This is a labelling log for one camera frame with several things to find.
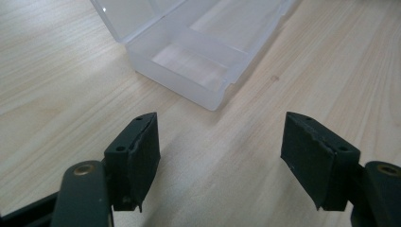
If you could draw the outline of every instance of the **light wooden surface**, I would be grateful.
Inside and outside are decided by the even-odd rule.
[[[0,207],[60,187],[157,112],[162,160],[140,214],[116,226],[350,226],[316,211],[279,158],[287,111],[401,166],[401,1],[304,0],[216,112],[135,73],[90,1],[2,1]]]

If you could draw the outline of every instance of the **metal screw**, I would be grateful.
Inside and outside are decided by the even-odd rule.
[[[89,164],[84,164],[82,166],[78,166],[76,169],[74,169],[74,174],[77,176],[83,176],[86,175],[92,171],[94,171],[95,167],[93,165]]]

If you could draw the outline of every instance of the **transparent plastic box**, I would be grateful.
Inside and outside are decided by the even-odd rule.
[[[91,0],[133,68],[215,110],[295,0]]]

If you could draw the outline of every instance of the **wood grain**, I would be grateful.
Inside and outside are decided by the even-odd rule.
[[[0,8],[0,207],[60,187],[137,115],[158,112],[162,160],[144,212],[116,226],[350,226],[316,211],[279,158],[285,112],[401,166],[401,2],[303,0],[209,112],[131,69],[90,1]]]

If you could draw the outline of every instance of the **screw hole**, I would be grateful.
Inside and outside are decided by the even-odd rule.
[[[384,174],[394,177],[401,177],[401,171],[392,166],[379,165],[377,169]]]
[[[124,151],[124,150],[125,150],[125,147],[118,147],[118,148],[116,148],[115,150],[117,150],[117,151]]]

